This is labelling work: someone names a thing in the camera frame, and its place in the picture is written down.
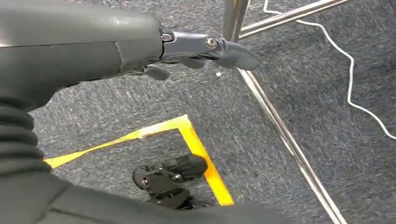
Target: white cable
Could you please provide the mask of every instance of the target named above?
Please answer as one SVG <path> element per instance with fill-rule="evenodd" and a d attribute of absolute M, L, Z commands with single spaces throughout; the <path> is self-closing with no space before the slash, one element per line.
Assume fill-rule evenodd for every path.
<path fill-rule="evenodd" d="M 267 10 L 267 7 L 268 7 L 268 0 L 265 0 L 265 2 L 264 2 L 264 7 L 263 7 L 263 11 L 264 11 L 265 13 L 281 14 L 280 12 L 277 12 L 277 11 Z M 318 24 L 318 23 L 313 23 L 313 22 L 305 22 L 305 21 L 302 21 L 302 20 L 297 20 L 297 22 L 299 22 L 299 23 L 301 23 L 301 24 L 305 24 L 305 25 L 310 25 L 310 26 L 319 27 L 319 28 L 323 31 L 323 34 L 325 35 L 326 39 L 330 42 L 330 44 L 331 44 L 336 50 L 338 50 L 340 53 L 342 53 L 342 54 L 345 55 L 347 58 L 349 58 L 349 60 L 351 60 L 351 65 L 349 66 L 349 87 L 348 87 L 348 95 L 347 95 L 347 101 L 348 101 L 349 105 L 351 105 L 351 106 L 353 106 L 353 107 L 355 107 L 355 108 L 357 108 L 357 109 L 359 109 L 359 110 L 362 110 L 362 111 L 368 113 L 371 117 L 373 117 L 373 118 L 378 122 L 378 124 L 381 126 L 382 130 L 385 132 L 385 134 L 386 134 L 388 137 L 390 137 L 390 138 L 396 140 L 396 137 L 388 132 L 386 126 L 383 124 L 383 122 L 381 121 L 381 119 L 379 119 L 374 113 L 372 113 L 372 112 L 369 111 L 368 109 L 363 108 L 363 107 L 361 107 L 361 106 L 359 106 L 359 105 L 356 105 L 356 104 L 354 104 L 354 103 L 351 101 L 352 86 L 353 86 L 353 84 L 354 84 L 354 64 L 355 64 L 354 58 L 353 58 L 350 54 L 348 54 L 347 52 L 345 52 L 343 49 L 341 49 L 341 48 L 332 40 L 332 38 L 330 37 L 330 35 L 328 34 L 327 30 L 325 29 L 325 27 L 324 27 L 323 25 Z"/>

